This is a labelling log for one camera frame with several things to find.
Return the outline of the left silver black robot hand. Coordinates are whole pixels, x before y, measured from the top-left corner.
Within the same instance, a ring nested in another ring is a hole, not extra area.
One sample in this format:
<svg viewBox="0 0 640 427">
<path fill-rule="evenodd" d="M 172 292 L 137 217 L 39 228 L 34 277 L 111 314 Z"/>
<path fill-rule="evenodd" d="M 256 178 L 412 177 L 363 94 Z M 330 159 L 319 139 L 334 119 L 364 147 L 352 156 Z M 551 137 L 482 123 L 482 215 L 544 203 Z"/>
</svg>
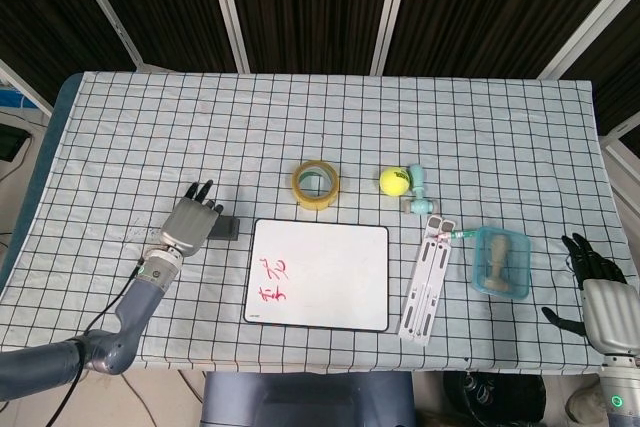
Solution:
<svg viewBox="0 0 640 427">
<path fill-rule="evenodd" d="M 193 256 L 203 246 L 221 215 L 223 207 L 206 199 L 212 186 L 212 180 L 203 185 L 193 182 L 161 228 L 161 242 L 183 257 Z"/>
</svg>

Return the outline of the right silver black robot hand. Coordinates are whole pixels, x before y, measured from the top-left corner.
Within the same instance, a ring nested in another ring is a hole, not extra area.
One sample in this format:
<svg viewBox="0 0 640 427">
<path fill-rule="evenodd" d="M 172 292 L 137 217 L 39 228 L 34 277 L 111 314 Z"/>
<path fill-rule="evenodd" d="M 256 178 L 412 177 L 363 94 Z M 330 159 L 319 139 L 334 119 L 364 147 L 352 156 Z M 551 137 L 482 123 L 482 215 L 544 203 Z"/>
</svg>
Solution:
<svg viewBox="0 0 640 427">
<path fill-rule="evenodd" d="M 582 319 L 542 313 L 555 327 L 584 337 L 605 356 L 640 356 L 640 292 L 613 261 L 597 253 L 578 233 L 561 237 L 582 299 Z"/>
</svg>

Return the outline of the dark grey whiteboard eraser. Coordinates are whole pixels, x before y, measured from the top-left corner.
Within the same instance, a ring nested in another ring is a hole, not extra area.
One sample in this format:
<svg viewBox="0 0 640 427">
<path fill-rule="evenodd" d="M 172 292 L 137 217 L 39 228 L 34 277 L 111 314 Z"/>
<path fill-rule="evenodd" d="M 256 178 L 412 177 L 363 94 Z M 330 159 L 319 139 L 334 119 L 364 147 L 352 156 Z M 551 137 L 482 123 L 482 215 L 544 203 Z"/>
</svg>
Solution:
<svg viewBox="0 0 640 427">
<path fill-rule="evenodd" d="M 237 241 L 240 231 L 240 219 L 234 216 L 219 215 L 208 234 L 209 240 Z"/>
</svg>

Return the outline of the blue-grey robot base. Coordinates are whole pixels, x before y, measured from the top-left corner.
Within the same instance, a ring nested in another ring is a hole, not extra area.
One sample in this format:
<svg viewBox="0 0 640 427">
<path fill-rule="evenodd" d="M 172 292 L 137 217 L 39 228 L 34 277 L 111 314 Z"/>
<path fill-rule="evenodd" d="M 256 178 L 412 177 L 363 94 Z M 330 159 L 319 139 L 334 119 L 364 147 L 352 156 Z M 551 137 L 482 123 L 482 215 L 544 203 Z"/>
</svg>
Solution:
<svg viewBox="0 0 640 427">
<path fill-rule="evenodd" d="M 408 372 L 206 374 L 200 427 L 416 427 Z"/>
</svg>

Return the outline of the white dry-erase board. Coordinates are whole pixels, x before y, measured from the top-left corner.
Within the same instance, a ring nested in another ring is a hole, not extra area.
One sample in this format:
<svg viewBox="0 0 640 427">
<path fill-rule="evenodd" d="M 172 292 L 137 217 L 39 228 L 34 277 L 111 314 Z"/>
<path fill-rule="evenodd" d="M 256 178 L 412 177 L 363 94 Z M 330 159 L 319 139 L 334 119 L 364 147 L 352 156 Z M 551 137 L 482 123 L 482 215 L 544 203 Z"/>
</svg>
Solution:
<svg viewBox="0 0 640 427">
<path fill-rule="evenodd" d="M 244 320 L 282 326 L 386 330 L 388 229 L 257 220 Z"/>
</svg>

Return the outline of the teal clear plastic container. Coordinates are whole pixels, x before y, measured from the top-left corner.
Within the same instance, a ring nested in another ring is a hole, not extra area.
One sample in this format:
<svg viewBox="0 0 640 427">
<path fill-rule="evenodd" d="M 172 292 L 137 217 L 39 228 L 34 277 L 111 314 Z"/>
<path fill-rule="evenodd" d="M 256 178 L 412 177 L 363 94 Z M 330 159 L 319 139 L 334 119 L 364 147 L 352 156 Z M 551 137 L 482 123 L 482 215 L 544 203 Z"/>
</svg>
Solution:
<svg viewBox="0 0 640 427">
<path fill-rule="evenodd" d="M 484 280 L 490 273 L 490 245 L 494 235 L 505 235 L 509 242 L 506 263 L 501 276 L 508 283 L 506 292 L 487 289 Z M 475 236 L 472 265 L 472 286 L 479 292 L 510 300 L 522 300 L 529 295 L 531 270 L 531 241 L 522 233 L 497 227 L 483 226 Z"/>
</svg>

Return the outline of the white black grid tablecloth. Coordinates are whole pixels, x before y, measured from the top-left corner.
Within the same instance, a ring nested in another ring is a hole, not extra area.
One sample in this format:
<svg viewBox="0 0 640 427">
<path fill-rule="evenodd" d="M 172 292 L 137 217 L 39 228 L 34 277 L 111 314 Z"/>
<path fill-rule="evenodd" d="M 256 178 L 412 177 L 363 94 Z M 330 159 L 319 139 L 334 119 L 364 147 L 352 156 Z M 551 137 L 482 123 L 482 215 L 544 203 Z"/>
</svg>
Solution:
<svg viewBox="0 0 640 427">
<path fill-rule="evenodd" d="M 0 352 L 86 327 L 118 327 L 108 302 L 195 181 L 237 216 L 237 241 L 188 258 L 141 339 L 145 366 L 248 371 L 508 369 L 583 373 L 601 358 L 550 325 L 579 319 L 561 237 L 579 233 L 635 270 L 598 144 L 586 81 L 88 72 L 50 122 L 44 178 L 13 231 L 0 280 Z M 337 199 L 302 208 L 291 179 L 329 163 Z M 471 284 L 473 245 L 455 244 L 427 346 L 397 336 L 426 221 L 383 195 L 388 166 L 421 165 L 426 193 L 461 229 L 532 242 L 531 291 L 495 299 Z M 385 332 L 244 320 L 258 219 L 382 226 L 389 232 Z"/>
</svg>

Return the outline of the beige wooden stamp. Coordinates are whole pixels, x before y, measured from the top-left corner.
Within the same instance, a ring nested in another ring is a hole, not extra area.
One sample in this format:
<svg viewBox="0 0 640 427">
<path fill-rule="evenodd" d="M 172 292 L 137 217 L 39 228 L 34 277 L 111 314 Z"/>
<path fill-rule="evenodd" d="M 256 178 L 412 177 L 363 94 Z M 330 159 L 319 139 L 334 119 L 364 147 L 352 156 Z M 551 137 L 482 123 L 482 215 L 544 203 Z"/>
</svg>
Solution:
<svg viewBox="0 0 640 427">
<path fill-rule="evenodd" d="M 498 292 L 506 292 L 508 283 L 502 278 L 501 273 L 506 263 L 509 242 L 505 235 L 494 235 L 490 245 L 490 273 L 484 280 L 484 286 Z"/>
</svg>

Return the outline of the yellow packing tape roll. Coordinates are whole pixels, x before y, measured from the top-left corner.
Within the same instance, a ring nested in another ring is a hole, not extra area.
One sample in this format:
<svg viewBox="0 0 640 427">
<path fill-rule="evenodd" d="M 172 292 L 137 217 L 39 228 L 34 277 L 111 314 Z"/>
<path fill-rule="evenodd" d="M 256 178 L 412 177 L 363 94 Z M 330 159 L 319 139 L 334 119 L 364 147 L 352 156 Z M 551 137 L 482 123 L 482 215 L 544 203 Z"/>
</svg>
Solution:
<svg viewBox="0 0 640 427">
<path fill-rule="evenodd" d="M 311 160 L 297 167 L 292 174 L 291 186 L 302 208 L 321 211 L 337 199 L 340 179 L 329 163 Z"/>
</svg>

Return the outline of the black bin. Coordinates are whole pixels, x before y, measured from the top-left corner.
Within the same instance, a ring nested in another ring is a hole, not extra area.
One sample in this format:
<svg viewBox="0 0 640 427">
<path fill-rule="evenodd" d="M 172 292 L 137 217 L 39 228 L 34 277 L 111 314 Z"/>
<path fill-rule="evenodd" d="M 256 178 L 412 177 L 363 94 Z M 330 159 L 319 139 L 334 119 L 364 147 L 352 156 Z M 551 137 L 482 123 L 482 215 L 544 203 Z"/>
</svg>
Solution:
<svg viewBox="0 0 640 427">
<path fill-rule="evenodd" d="M 546 388 L 539 375 L 446 371 L 445 395 L 473 427 L 546 427 Z"/>
</svg>

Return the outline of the white folding laptop stand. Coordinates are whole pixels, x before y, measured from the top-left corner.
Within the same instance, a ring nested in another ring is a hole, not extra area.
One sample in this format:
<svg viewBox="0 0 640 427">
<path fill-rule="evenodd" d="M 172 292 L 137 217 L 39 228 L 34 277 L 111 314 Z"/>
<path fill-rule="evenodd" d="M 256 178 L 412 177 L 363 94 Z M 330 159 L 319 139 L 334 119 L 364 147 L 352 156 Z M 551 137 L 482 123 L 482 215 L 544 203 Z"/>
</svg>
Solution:
<svg viewBox="0 0 640 427">
<path fill-rule="evenodd" d="M 451 254 L 455 223 L 437 215 L 427 219 L 398 330 L 401 339 L 426 346 L 433 329 Z"/>
</svg>

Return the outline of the yellow tennis ball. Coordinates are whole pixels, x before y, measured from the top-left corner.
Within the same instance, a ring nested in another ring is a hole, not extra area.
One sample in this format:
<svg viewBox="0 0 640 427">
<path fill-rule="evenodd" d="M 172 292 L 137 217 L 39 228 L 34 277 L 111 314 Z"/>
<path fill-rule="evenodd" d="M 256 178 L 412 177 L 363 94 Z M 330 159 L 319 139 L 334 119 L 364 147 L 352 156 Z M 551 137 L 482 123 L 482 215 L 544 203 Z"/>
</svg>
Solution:
<svg viewBox="0 0 640 427">
<path fill-rule="evenodd" d="M 379 177 L 380 190 L 387 196 L 403 196 L 409 191 L 410 185 L 410 176 L 404 167 L 386 168 Z"/>
</svg>

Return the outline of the teal toy hammer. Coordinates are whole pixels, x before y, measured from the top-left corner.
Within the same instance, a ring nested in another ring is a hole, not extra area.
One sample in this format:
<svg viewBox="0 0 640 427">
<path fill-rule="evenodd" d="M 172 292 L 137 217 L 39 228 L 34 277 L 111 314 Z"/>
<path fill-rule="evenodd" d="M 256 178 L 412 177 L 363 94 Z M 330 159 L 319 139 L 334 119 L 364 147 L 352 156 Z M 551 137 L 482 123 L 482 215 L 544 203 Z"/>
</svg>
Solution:
<svg viewBox="0 0 640 427">
<path fill-rule="evenodd" d="M 426 198 L 424 170 L 419 164 L 412 164 L 408 167 L 410 178 L 410 191 L 413 199 L 403 202 L 405 213 L 416 215 L 429 215 L 434 212 L 434 204 Z"/>
</svg>

